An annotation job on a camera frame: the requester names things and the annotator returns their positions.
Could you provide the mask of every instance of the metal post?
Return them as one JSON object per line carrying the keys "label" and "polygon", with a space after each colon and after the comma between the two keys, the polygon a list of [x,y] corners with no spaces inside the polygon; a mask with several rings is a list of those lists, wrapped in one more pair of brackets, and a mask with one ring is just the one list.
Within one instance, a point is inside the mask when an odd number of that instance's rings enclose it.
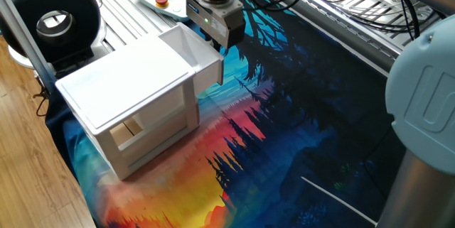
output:
{"label": "metal post", "polygon": [[376,227],[455,227],[455,176],[407,151]]}
{"label": "metal post", "polygon": [[0,0],[0,16],[13,32],[23,51],[39,74],[44,86],[52,94],[55,91],[56,78],[43,57],[33,37],[28,31],[19,12],[11,0]]}

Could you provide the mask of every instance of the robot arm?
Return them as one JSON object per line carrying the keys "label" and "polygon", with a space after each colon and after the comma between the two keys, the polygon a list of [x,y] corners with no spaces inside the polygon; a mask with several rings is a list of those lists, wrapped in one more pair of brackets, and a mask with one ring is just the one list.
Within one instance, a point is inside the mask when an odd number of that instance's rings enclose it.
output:
{"label": "robot arm", "polygon": [[245,20],[239,0],[186,0],[186,15],[224,48],[243,40]]}

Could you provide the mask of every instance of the open drawer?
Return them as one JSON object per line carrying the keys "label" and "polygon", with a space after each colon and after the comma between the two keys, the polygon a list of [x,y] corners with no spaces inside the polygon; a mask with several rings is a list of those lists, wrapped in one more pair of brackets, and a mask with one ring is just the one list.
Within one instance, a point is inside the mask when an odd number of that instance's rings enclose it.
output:
{"label": "open drawer", "polygon": [[[199,125],[196,95],[223,82],[223,57],[179,23],[147,35],[56,82],[85,133],[120,179]],[[116,129],[135,120],[125,142]]]}

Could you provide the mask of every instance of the table surface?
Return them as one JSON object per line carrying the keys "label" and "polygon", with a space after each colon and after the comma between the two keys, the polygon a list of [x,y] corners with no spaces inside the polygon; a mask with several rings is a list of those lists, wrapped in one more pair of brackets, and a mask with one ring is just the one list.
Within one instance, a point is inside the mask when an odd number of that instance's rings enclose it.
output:
{"label": "table surface", "polygon": [[198,96],[200,128],[126,180],[77,121],[64,124],[101,225],[374,227],[301,177],[379,219],[405,152],[386,79],[290,11],[248,10],[245,20],[244,41],[223,51],[224,85]]}
{"label": "table surface", "polygon": [[93,134],[118,124],[195,74],[169,45],[149,34],[58,80],[57,88]]}

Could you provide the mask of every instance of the cable bundle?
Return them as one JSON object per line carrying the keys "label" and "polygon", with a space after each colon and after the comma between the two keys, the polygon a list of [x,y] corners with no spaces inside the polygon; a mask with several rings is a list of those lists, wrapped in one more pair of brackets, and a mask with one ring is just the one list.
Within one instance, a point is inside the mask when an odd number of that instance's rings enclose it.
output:
{"label": "cable bundle", "polygon": [[[252,9],[245,9],[245,10],[251,11],[251,10],[260,9],[260,10],[264,10],[264,11],[284,11],[284,10],[290,9],[291,7],[296,5],[300,0],[294,0],[292,3],[290,3],[287,6],[280,6],[279,3],[283,2],[283,1],[286,1],[286,0],[275,0],[275,1],[271,1],[270,3],[264,5],[264,4],[261,4],[260,2],[258,2],[257,0],[251,0],[251,2],[256,7],[252,8]],[[335,3],[345,1],[345,0],[337,0],[337,1],[324,0],[324,1],[335,4]],[[388,32],[388,33],[406,33],[406,32],[408,32],[410,35],[410,38],[412,40],[414,40],[415,38],[420,36],[419,27],[423,23],[426,23],[434,14],[436,14],[436,12],[434,11],[430,16],[428,16],[428,18],[425,21],[419,23],[419,21],[417,20],[417,13],[414,9],[414,6],[412,5],[412,2],[410,0],[401,0],[401,2],[402,2],[401,4],[402,4],[403,13],[405,16],[406,25],[378,23],[378,22],[371,21],[371,20],[363,17],[363,16],[368,16],[369,14],[359,14],[359,13],[355,13],[355,12],[351,13],[350,11],[347,11],[347,10],[344,10],[344,12],[346,12],[350,15],[350,19],[352,19],[360,24],[369,26],[371,28],[374,28],[374,29],[377,29],[380,31],[384,31],[384,32]],[[408,22],[408,20],[407,20],[407,10],[409,10],[409,12],[411,14],[411,18],[412,18],[411,23]]]}

